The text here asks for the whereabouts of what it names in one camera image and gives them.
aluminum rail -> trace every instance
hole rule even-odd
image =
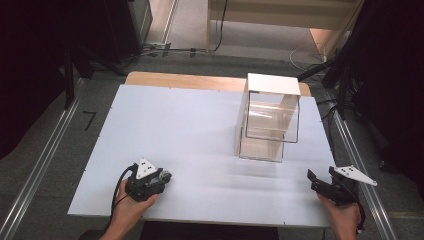
[[[41,180],[47,168],[56,152],[60,141],[62,140],[63,134],[65,133],[69,122],[71,121],[75,110],[77,109],[81,93],[85,88],[84,79],[80,78],[76,87],[76,95],[74,102],[70,105],[68,110],[63,111],[62,115],[59,118],[59,121],[53,130],[52,135],[50,136],[46,146],[43,149],[40,157],[37,160],[31,174],[26,180],[24,186],[20,190],[19,194],[15,198],[12,207],[10,208],[7,217],[0,230],[0,239],[2,240],[11,240],[16,233],[16,230],[21,223],[22,218],[24,217],[26,210],[28,209],[31,200],[33,199],[35,192],[40,185]]]
[[[329,91],[326,92],[328,99],[334,99],[334,96]],[[349,158],[352,162],[352,165],[366,174],[369,175],[367,169],[362,161],[361,155],[355,145],[355,142],[350,134],[348,124],[346,121],[343,121],[339,114],[334,114],[334,119],[336,122],[337,129],[340,132],[343,143],[348,152]],[[384,240],[396,240],[397,235],[392,227],[389,216],[384,209],[383,203],[378,196],[375,187],[370,186],[368,184],[361,183],[361,189],[364,193],[365,199],[368,202],[371,213],[374,217],[375,223],[377,224],[377,228],[380,232],[381,238]]]

wooden table edge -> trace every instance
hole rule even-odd
[[[170,88],[190,88],[218,91],[244,91],[246,79],[233,77],[200,76],[174,73],[131,72],[125,81],[126,85],[144,85]],[[300,94],[311,97],[306,83],[299,83]]]

finger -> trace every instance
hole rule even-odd
[[[318,199],[321,201],[321,203],[324,204],[324,206],[329,208],[334,206],[333,202],[331,202],[330,199],[324,197],[323,195],[319,193],[317,193],[317,196],[318,196]]]
[[[125,186],[127,185],[128,179],[125,179],[121,182],[121,184],[119,184],[119,192],[118,192],[118,196],[116,197],[117,199],[121,199],[123,197],[125,197],[125,195],[127,195],[125,193]]]
[[[159,197],[158,194],[152,195],[152,196],[149,197],[149,199],[147,199],[146,201],[144,201],[144,204],[147,207],[151,207],[151,206],[153,206],[153,204],[155,204],[155,202],[158,199],[158,197]]]

white controller part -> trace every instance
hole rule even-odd
[[[356,169],[354,166],[350,167],[341,167],[334,168],[334,171],[345,176],[346,178],[350,178],[359,182],[367,183],[373,186],[377,186],[377,182],[369,178],[367,175],[363,174],[361,171]]]
[[[149,176],[152,173],[157,171],[156,167],[153,166],[149,161],[147,161],[144,157],[140,159],[140,164],[138,164],[137,170],[137,179],[142,179],[146,176]]]

black controller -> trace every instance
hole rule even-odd
[[[156,172],[141,179],[137,179],[137,170],[135,170],[128,178],[125,192],[137,202],[143,202],[154,194],[163,193],[165,184],[171,180],[171,177],[171,173],[159,168]]]
[[[358,181],[347,178],[330,167],[332,183],[328,184],[308,169],[308,178],[311,180],[311,189],[334,202],[336,206],[348,205],[358,201]]]

